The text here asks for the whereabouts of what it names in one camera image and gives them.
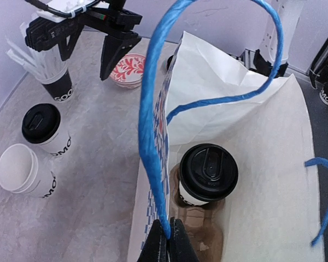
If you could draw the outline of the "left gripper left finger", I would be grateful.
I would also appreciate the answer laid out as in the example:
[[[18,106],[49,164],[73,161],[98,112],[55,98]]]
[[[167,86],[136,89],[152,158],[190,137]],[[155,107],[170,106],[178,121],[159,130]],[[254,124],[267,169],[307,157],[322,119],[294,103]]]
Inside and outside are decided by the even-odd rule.
[[[158,219],[154,220],[138,262],[168,262],[168,241]]]

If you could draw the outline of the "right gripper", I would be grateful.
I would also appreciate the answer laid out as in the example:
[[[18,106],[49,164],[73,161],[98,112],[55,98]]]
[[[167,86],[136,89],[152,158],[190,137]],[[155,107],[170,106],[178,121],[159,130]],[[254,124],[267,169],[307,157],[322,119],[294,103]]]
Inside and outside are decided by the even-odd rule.
[[[62,61],[68,60],[77,44],[84,26],[108,34],[104,38],[101,54],[100,79],[109,78],[118,62],[130,52],[142,39],[132,32],[142,20],[142,15],[124,9],[126,1],[100,1],[81,15],[81,25],[77,30],[58,43]],[[125,39],[112,36],[115,33],[130,32]]]

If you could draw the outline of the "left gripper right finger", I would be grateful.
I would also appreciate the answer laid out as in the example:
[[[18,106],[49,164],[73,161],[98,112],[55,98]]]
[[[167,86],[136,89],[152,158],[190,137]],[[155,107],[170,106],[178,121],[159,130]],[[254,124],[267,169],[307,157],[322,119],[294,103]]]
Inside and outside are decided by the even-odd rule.
[[[199,262],[183,222],[178,218],[172,217],[170,219],[170,227],[171,237],[168,240],[168,261]]]

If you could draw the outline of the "brown cardboard cup carrier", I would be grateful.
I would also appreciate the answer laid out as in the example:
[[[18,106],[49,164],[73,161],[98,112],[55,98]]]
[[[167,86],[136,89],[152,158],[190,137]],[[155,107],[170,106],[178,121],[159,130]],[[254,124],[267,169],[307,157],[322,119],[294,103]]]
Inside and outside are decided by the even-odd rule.
[[[170,171],[169,185],[169,215],[183,222],[199,261],[222,261],[224,235],[218,215],[222,213],[225,201],[203,206],[184,203],[179,195],[179,164]]]

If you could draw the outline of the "white paper coffee cup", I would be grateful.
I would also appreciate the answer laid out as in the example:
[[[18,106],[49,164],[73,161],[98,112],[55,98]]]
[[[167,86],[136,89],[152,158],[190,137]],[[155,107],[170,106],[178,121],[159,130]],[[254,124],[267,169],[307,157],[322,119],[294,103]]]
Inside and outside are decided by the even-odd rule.
[[[179,195],[184,203],[192,206],[202,206],[210,202],[206,196],[200,194],[183,180],[179,181]]]
[[[60,127],[47,141],[38,144],[52,156],[58,157],[65,154],[72,145],[72,138],[64,127]]]

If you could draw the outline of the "black coffee cup lid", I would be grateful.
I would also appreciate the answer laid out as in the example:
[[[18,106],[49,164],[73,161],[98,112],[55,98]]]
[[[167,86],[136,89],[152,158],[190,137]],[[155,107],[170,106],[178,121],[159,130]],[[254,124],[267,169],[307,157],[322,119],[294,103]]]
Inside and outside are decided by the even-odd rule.
[[[61,114],[53,104],[37,104],[30,108],[22,120],[22,135],[32,144],[49,140],[61,124]]]
[[[238,182],[238,166],[233,156],[215,144],[198,144],[183,155],[179,181],[183,180],[210,202],[225,199]]]

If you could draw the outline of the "blue checkered paper bag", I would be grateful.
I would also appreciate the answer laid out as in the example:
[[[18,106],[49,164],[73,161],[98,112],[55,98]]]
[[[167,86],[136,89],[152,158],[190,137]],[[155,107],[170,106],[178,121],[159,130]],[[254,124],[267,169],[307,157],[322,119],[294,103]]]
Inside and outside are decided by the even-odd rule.
[[[218,222],[222,261],[324,261],[317,167],[302,90],[291,75],[249,71],[208,42],[183,33],[157,96],[165,40],[190,1],[176,1],[150,39],[138,122],[139,173],[128,261],[137,261],[154,220],[171,237],[169,174],[190,148],[215,144],[238,166]]]

